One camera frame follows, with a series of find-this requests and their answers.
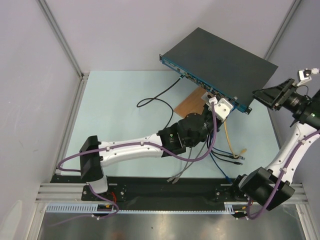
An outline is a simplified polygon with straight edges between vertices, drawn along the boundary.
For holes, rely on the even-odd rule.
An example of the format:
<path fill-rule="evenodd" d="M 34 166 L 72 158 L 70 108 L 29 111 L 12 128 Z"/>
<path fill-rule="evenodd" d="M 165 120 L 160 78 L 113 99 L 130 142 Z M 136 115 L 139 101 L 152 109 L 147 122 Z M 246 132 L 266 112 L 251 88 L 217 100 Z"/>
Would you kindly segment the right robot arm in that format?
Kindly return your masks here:
<path fill-rule="evenodd" d="M 263 210 L 272 210 L 288 200 L 295 192 L 291 187 L 297 166 L 309 147 L 320 137 L 320 94 L 313 97 L 297 93 L 307 85 L 306 78 L 296 83 L 285 82 L 253 91 L 253 98 L 271 110 L 285 108 L 292 113 L 292 133 L 280 148 L 274 160 L 249 175 L 239 175 L 230 187 L 236 201 L 245 197 L 259 203 Z"/>

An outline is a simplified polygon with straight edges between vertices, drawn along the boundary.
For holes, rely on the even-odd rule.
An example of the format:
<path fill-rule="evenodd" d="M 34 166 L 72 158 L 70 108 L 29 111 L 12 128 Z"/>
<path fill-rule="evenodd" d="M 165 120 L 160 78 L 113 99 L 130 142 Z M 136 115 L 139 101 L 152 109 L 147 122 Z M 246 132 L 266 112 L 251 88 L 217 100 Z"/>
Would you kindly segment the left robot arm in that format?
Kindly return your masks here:
<path fill-rule="evenodd" d="M 89 136 L 80 148 L 80 178 L 92 185 L 92 194 L 99 200 L 110 195 L 110 187 L 103 168 L 141 158 L 179 157 L 187 148 L 205 142 L 207 136 L 230 114 L 221 103 L 206 106 L 202 114 L 190 113 L 185 118 L 157 133 L 142 138 L 107 142 L 96 135 Z"/>

